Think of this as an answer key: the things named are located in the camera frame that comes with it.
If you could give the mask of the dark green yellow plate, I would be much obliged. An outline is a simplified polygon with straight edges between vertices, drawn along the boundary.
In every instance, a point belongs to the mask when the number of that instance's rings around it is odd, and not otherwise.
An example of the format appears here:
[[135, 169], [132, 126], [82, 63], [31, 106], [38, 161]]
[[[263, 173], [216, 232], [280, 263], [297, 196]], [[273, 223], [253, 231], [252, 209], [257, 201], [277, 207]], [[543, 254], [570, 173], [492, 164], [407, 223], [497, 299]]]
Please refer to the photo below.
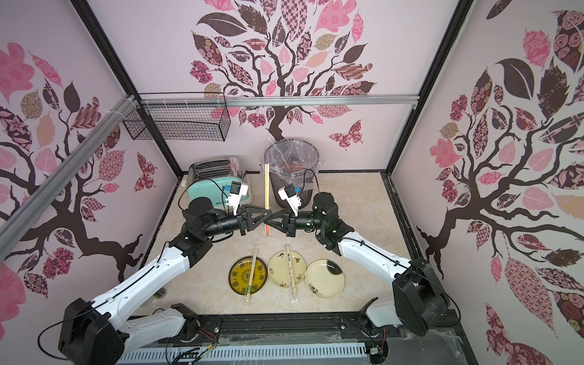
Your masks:
[[[246, 286], [248, 285], [251, 261], [252, 257], [250, 255], [245, 256], [235, 262], [229, 271], [228, 283], [231, 290], [236, 294], [246, 294]], [[263, 288], [267, 277], [267, 265], [261, 259], [257, 258], [251, 294], [254, 294]]]

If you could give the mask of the cream plate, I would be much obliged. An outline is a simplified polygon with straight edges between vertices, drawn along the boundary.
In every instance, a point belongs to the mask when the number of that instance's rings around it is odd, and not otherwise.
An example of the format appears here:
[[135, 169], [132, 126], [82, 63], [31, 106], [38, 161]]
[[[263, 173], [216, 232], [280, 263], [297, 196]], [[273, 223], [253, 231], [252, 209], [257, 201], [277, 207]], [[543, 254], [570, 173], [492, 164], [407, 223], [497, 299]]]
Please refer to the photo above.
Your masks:
[[345, 273], [340, 266], [328, 259], [312, 262], [305, 276], [308, 291], [318, 299], [332, 300], [345, 289]]
[[[307, 264], [298, 252], [291, 251], [296, 286], [305, 278]], [[287, 251], [273, 255], [268, 264], [269, 280], [278, 287], [290, 287], [290, 275], [287, 266]]]

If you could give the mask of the cream right plate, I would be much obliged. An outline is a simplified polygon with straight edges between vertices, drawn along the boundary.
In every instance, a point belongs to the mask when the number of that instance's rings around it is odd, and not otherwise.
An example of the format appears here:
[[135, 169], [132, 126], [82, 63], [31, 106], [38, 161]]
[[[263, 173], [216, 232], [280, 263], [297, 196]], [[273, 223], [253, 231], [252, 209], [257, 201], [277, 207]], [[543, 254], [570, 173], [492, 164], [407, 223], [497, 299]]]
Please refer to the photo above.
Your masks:
[[332, 300], [345, 289], [345, 273], [340, 266], [328, 259], [312, 262], [305, 276], [308, 291], [318, 299]]

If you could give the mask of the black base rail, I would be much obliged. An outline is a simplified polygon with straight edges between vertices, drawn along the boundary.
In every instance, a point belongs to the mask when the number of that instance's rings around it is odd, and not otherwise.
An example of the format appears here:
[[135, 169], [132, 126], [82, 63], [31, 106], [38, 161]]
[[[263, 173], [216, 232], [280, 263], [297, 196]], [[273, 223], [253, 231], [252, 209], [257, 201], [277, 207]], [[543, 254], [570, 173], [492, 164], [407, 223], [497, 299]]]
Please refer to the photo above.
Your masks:
[[216, 340], [252, 340], [269, 336], [298, 336], [311, 342], [364, 342], [378, 345], [384, 338], [401, 335], [401, 322], [375, 325], [366, 316], [365, 308], [358, 311], [312, 313], [247, 313], [200, 314], [198, 325], [211, 334], [201, 334], [188, 342], [178, 336], [159, 339], [156, 345], [199, 345]]

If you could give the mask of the aluminium frame bar left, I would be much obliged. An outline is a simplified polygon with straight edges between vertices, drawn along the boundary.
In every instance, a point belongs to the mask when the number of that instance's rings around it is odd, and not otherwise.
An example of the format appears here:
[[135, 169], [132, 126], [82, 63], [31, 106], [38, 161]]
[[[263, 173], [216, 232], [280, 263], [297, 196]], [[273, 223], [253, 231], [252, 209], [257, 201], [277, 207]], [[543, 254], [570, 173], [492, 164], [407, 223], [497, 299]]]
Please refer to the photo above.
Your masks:
[[19, 208], [9, 220], [1, 226], [1, 259], [4, 260], [22, 240], [24, 234], [39, 219], [49, 205], [64, 190], [65, 186], [75, 177], [82, 166], [88, 162], [106, 137], [117, 127], [127, 115], [137, 109], [138, 103], [134, 96], [123, 97], [102, 121], [87, 135], [87, 138], [59, 164], [43, 184], [35, 190], [30, 199]]

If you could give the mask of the aluminium frame bar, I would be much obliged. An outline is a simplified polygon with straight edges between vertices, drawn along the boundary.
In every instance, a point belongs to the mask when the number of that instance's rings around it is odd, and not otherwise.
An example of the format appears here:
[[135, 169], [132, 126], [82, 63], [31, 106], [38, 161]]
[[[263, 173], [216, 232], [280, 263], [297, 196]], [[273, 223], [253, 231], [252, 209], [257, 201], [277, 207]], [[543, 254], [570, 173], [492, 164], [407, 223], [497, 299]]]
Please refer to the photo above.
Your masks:
[[19, 208], [9, 220], [1, 226], [1, 259], [4, 260], [22, 240], [24, 234], [39, 219], [49, 205], [64, 190], [65, 186], [75, 177], [82, 166], [88, 162], [106, 137], [117, 127], [127, 115], [137, 109], [138, 103], [134, 96], [123, 97], [102, 121], [87, 135], [87, 138], [59, 164], [43, 184], [35, 190], [30, 199]]
[[326, 105], [416, 105], [420, 97], [415, 94], [358, 95], [358, 96], [319, 96], [319, 97], [176, 97], [143, 98], [144, 106], [217, 104], [227, 107], [255, 106], [326, 106]]

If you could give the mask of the disposable chopsticks red print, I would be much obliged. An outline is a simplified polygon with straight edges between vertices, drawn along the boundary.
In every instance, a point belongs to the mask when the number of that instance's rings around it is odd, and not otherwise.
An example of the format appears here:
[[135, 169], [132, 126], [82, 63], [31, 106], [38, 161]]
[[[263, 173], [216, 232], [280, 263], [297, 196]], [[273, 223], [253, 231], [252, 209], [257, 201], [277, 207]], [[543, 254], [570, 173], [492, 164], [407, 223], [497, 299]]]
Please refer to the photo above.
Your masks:
[[[264, 164], [264, 183], [265, 183], [265, 209], [270, 210], [270, 166]], [[266, 237], [271, 236], [270, 226], [266, 225]]]

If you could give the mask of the mint green toaster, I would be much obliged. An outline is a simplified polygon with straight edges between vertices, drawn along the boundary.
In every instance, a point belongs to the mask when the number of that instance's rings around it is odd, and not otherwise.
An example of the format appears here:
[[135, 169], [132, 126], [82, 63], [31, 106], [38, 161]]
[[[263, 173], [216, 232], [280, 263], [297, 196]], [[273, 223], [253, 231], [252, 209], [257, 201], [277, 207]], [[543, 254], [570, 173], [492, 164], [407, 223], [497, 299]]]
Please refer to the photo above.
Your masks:
[[232, 182], [249, 185], [247, 172], [238, 158], [223, 157], [193, 163], [189, 167], [186, 194], [190, 200], [206, 197], [215, 208], [228, 206], [228, 199], [220, 188], [230, 186]]

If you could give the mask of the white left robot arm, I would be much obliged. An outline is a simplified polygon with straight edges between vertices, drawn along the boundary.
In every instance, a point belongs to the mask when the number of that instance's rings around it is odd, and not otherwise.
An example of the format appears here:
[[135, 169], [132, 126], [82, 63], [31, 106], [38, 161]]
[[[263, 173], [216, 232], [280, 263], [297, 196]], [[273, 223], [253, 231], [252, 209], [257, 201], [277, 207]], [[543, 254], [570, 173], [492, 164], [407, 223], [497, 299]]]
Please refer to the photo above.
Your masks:
[[115, 364], [125, 354], [160, 339], [195, 339], [200, 323], [184, 304], [159, 314], [129, 319], [165, 284], [190, 270], [221, 234], [254, 231], [271, 216], [269, 209], [246, 206], [240, 214], [214, 208], [197, 198], [183, 211], [185, 223], [161, 254], [130, 278], [91, 301], [77, 299], [65, 309], [58, 349], [74, 364]]

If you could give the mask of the wrapped chopsticks on green plate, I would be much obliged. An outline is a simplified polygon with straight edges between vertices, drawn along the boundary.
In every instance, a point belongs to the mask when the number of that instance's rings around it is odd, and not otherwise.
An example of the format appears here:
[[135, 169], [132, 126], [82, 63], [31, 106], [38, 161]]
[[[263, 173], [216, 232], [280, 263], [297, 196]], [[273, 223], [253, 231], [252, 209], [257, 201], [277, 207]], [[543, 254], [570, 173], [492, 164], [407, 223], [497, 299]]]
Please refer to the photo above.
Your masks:
[[251, 261], [251, 266], [250, 266], [250, 271], [249, 271], [248, 285], [246, 286], [246, 297], [245, 297], [245, 304], [246, 305], [250, 304], [250, 301], [251, 301], [252, 283], [253, 283], [253, 278], [255, 275], [255, 267], [256, 267], [258, 252], [259, 252], [259, 246], [255, 246], [253, 254], [252, 254], [252, 261]]

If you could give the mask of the aluminium frame bar back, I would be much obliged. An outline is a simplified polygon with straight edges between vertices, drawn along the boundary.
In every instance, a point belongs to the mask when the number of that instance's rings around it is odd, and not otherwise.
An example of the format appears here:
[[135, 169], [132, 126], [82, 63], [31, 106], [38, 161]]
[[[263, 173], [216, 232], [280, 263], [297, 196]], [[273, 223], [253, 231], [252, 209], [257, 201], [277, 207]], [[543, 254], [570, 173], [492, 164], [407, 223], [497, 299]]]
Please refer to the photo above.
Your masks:
[[217, 104], [227, 107], [255, 106], [326, 106], [326, 105], [416, 105], [420, 97], [415, 94], [358, 95], [358, 96], [319, 96], [319, 97], [176, 97], [143, 98], [144, 106]]

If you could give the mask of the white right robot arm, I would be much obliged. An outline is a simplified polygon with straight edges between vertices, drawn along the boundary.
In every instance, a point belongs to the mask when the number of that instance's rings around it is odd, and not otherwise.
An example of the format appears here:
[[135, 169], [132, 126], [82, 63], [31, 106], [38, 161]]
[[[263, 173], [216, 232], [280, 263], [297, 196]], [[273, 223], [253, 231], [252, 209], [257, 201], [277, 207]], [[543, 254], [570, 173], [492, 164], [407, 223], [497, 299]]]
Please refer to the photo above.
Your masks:
[[278, 190], [288, 208], [272, 214], [266, 225], [295, 237], [296, 231], [313, 231], [316, 240], [329, 251], [350, 259], [392, 286], [393, 299], [370, 300], [361, 310], [368, 325], [382, 328], [402, 325], [417, 336], [425, 336], [437, 325], [450, 306], [450, 297], [429, 262], [411, 261], [366, 240], [339, 217], [331, 193], [318, 193], [312, 211], [301, 211], [301, 194], [292, 187]]

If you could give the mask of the cream middle plate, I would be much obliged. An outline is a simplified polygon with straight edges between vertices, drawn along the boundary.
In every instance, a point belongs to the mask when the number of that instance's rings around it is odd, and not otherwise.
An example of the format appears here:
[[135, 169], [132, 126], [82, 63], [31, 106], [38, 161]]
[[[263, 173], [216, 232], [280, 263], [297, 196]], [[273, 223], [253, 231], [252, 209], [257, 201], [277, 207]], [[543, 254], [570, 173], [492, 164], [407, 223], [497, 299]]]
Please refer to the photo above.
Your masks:
[[[298, 252], [291, 251], [296, 286], [305, 278], [307, 264]], [[273, 255], [268, 264], [269, 280], [278, 287], [290, 287], [290, 275], [287, 266], [287, 251]]]

